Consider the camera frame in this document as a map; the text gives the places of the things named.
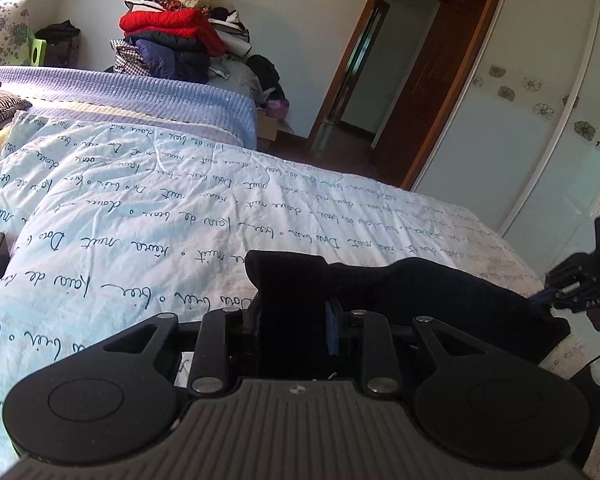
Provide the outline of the green plastic stool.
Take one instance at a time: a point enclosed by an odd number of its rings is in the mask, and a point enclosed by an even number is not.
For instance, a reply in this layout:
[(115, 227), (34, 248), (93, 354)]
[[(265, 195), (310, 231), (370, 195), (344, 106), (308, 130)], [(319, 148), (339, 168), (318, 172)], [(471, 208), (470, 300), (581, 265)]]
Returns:
[(40, 67), (44, 65), (47, 42), (44, 39), (38, 39), (33, 32), (28, 31), (30, 47), (30, 65)]

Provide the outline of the white script-print bed quilt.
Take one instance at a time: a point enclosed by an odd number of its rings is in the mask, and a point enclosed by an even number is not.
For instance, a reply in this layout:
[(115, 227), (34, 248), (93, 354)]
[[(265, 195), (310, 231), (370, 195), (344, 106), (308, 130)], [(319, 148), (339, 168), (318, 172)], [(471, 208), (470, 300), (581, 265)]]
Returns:
[(382, 266), (420, 257), (529, 295), (539, 280), (468, 210), (200, 136), (22, 113), (0, 151), (1, 420), (23, 376), (162, 311), (247, 307), (251, 249)]

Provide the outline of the black pants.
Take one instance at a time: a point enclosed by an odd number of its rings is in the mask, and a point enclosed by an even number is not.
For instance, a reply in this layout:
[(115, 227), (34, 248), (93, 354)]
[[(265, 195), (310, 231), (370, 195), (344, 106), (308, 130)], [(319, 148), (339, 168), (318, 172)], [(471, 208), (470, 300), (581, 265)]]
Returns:
[(252, 250), (245, 269), (258, 292), (257, 363), (265, 377), (327, 376), (329, 307), (376, 312), (397, 326), (428, 315), (534, 365), (570, 333), (566, 320), (516, 292), (422, 258), (366, 268)]

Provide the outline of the dark bag by wall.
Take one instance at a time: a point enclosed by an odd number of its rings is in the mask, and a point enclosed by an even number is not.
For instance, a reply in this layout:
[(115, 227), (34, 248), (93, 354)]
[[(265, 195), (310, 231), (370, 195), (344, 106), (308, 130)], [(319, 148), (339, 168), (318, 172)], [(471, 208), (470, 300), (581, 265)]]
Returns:
[(76, 68), (81, 43), (81, 31), (69, 20), (41, 28), (34, 34), (46, 42), (43, 65)]

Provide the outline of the purple ribbed blanket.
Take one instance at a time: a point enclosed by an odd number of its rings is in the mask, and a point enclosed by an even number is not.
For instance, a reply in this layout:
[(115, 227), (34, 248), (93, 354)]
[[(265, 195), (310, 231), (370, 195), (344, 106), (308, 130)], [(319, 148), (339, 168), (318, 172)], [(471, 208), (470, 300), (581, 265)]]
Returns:
[(257, 148), (256, 106), (208, 84), (68, 68), (0, 66), (2, 88), (49, 118), (167, 128)]

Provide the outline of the floral pillow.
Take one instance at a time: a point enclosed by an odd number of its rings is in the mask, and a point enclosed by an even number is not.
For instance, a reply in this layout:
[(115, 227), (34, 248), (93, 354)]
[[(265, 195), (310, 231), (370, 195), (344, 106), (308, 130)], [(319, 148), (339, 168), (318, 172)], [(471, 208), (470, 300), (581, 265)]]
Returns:
[(0, 0), (0, 66), (30, 64), (30, 0)]

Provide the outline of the pile of folded clothes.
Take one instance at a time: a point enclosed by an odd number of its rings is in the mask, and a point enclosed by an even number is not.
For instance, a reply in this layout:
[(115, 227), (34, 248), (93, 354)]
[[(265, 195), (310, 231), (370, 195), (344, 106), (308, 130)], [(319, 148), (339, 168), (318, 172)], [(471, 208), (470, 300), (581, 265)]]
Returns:
[(125, 0), (120, 39), (109, 41), (118, 74), (212, 84), (249, 96), (282, 122), (290, 104), (275, 65), (252, 52), (230, 0)]

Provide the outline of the wooden door frame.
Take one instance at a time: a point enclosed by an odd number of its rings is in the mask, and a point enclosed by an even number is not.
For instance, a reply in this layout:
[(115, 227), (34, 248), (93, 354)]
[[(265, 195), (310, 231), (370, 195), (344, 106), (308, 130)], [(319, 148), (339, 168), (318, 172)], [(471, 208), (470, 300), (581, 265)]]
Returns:
[(411, 188), (498, 0), (368, 0), (306, 146), (328, 169)]

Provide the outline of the white sliding wardrobe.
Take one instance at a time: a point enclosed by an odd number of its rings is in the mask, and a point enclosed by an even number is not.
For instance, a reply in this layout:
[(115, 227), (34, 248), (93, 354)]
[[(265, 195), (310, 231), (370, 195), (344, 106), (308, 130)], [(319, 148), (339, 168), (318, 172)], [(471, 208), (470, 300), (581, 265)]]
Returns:
[(415, 188), (470, 210), (537, 274), (593, 248), (600, 0), (500, 0)]

